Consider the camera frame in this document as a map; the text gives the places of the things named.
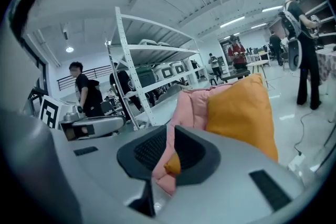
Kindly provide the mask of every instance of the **pink blanket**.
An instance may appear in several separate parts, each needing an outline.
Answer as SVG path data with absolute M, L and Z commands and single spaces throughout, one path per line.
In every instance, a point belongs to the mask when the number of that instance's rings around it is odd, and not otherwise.
M 207 123 L 207 99 L 231 86 L 232 84 L 224 84 L 211 86 L 208 89 L 196 89 L 179 93 L 176 109 L 167 127 L 166 149 L 152 173 L 152 177 L 155 178 L 156 183 L 168 194 L 174 194 L 176 179 L 174 175 L 168 174 L 163 166 L 175 153 L 175 126 L 180 125 L 205 130 Z

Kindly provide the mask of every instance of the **yellow fabric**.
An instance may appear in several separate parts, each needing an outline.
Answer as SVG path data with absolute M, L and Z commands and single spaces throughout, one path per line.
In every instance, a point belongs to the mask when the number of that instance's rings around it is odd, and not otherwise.
M 181 163 L 178 154 L 175 152 L 170 160 L 164 165 L 167 173 L 179 175 L 181 173 Z
M 206 130 L 251 144 L 278 161 L 272 110 L 260 74 L 209 97 Z

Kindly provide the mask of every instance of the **white power outlet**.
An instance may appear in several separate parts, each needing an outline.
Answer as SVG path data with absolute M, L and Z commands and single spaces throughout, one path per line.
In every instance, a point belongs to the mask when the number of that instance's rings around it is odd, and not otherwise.
M 301 154 L 301 155 L 296 155 L 295 158 L 288 164 L 288 168 L 292 171 L 295 172 L 296 168 L 300 166 L 300 164 L 303 162 L 303 160 L 306 157 Z

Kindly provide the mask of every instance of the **white glossy floor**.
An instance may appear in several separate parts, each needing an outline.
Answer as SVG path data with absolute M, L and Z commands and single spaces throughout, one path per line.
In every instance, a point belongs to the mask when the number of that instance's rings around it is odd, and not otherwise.
M 291 73 L 288 64 L 286 64 L 283 71 L 276 61 L 272 61 L 271 67 L 265 66 L 264 69 L 269 81 L 268 95 L 272 106 L 279 163 L 283 166 L 288 166 L 298 154 L 294 149 L 294 145 L 300 141 L 303 134 L 300 118 L 312 112 L 302 119 L 305 126 L 304 137 L 297 149 L 302 151 L 306 157 L 305 164 L 308 167 L 320 164 L 336 142 L 336 136 L 334 135 L 326 147 L 323 147 L 335 125 L 335 123 L 328 122 L 328 113 L 331 111 L 332 100 L 329 95 L 326 95 L 327 84 L 324 83 L 320 86 L 322 106 L 316 111 L 312 111 L 309 108 L 310 100 L 303 106 L 296 105 L 299 70 Z

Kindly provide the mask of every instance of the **railing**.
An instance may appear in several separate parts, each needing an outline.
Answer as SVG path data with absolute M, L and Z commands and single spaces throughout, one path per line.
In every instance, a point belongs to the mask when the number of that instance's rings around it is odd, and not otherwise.
M 111 73 L 112 73 L 111 66 L 97 67 L 97 68 L 93 68 L 93 69 L 86 70 L 83 72 L 83 74 L 87 76 L 88 79 L 95 79 L 98 77 L 103 77 Z M 72 87 L 75 85 L 75 82 L 76 82 L 76 79 L 73 78 L 72 76 L 59 79 L 57 80 L 58 89 L 61 91 L 68 87 Z

